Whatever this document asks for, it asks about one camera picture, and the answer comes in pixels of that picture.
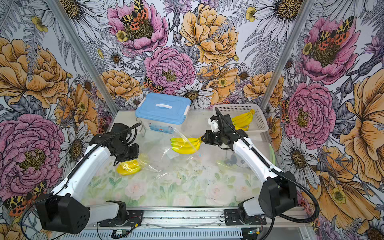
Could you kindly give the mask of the yellow banana bunch small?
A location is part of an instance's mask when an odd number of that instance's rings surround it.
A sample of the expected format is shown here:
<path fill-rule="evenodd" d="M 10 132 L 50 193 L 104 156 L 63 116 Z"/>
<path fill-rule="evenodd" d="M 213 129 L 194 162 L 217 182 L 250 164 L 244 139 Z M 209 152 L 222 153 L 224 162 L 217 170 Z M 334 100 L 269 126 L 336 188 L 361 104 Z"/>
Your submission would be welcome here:
<path fill-rule="evenodd" d="M 172 138 L 172 150 L 178 154 L 191 155 L 196 153 L 203 142 L 200 138 Z"/>

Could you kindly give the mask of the clear zip-top bag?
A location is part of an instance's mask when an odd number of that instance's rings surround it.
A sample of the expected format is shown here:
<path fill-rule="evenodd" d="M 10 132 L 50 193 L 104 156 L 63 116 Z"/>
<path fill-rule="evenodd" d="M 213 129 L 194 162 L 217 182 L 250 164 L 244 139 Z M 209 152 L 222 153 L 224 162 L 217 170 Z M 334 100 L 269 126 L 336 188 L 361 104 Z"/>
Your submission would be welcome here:
<path fill-rule="evenodd" d="M 152 167 L 160 172 L 167 172 L 173 167 L 186 165 L 190 160 L 201 157 L 201 138 L 192 138 L 179 131 L 172 134 L 150 132 L 148 156 Z"/>
<path fill-rule="evenodd" d="M 135 175 L 143 170 L 153 173 L 160 173 L 162 171 L 153 163 L 148 154 L 139 154 L 137 159 L 122 162 L 117 165 L 117 173 L 122 176 Z"/>

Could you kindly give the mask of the panda print zip-top bag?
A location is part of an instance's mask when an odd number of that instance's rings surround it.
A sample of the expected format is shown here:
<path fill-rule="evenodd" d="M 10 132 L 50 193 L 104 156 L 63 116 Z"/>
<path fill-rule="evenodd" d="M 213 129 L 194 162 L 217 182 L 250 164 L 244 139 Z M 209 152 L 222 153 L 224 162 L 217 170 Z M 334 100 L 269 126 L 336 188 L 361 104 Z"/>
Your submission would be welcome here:
<path fill-rule="evenodd" d="M 257 141 L 256 139 L 251 139 L 253 144 L 257 147 L 258 150 L 274 165 L 276 165 L 276 155 L 273 146 L 270 143 Z M 247 162 L 243 160 L 239 155 L 231 150 L 222 151 L 225 153 L 221 156 L 220 159 L 217 159 L 216 163 L 220 168 L 225 170 L 232 170 L 235 172 L 244 172 L 244 173 L 254 173 L 254 171 L 249 167 Z"/>

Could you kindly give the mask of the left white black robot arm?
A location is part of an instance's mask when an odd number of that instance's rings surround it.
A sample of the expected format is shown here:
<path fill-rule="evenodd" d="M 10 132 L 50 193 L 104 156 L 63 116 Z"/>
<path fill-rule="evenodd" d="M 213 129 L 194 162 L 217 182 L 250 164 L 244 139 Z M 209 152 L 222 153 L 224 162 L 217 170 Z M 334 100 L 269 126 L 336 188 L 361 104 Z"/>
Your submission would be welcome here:
<path fill-rule="evenodd" d="M 126 204 L 121 201 L 91 206 L 85 206 L 81 201 L 94 175 L 110 157 L 115 157 L 115 166 L 139 157 L 139 145 L 134 141 L 140 125 L 136 123 L 129 127 L 117 123 L 110 132 L 95 135 L 85 155 L 63 181 L 49 194 L 37 198 L 35 206 L 44 230 L 78 234 L 86 226 L 98 222 L 126 223 Z"/>

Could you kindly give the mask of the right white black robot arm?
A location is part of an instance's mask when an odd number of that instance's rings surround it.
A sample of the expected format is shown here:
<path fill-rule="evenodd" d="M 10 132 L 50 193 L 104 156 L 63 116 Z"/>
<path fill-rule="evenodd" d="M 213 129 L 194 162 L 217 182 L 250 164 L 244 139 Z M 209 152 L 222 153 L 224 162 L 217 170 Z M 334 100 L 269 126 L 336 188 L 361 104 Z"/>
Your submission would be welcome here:
<path fill-rule="evenodd" d="M 272 219 L 297 206 L 297 186 L 290 182 L 295 179 L 294 176 L 273 165 L 244 131 L 235 130 L 218 120 L 209 121 L 209 125 L 211 129 L 206 131 L 202 141 L 207 145 L 228 146 L 262 183 L 259 195 L 240 206 L 247 217 L 264 215 Z"/>

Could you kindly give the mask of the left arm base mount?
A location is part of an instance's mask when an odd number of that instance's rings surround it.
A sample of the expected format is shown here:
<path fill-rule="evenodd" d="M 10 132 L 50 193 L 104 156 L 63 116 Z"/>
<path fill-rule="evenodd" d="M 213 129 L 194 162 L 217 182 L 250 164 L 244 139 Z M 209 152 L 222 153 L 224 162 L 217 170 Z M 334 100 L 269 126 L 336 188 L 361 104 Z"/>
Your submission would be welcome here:
<path fill-rule="evenodd" d="M 141 226 L 143 220 L 143 210 L 126 210 L 125 214 L 118 214 L 114 219 L 100 222 L 100 227 L 134 227 Z"/>

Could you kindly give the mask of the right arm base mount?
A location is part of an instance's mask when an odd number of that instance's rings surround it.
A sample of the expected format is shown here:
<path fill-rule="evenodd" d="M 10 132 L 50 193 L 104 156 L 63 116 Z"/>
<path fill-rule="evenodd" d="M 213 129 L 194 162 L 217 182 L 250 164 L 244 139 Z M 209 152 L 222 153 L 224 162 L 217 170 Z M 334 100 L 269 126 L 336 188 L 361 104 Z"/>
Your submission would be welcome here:
<path fill-rule="evenodd" d="M 264 226 L 267 224 L 267 220 L 263 216 L 250 217 L 240 209 L 225 209 L 224 222 L 226 226 Z"/>

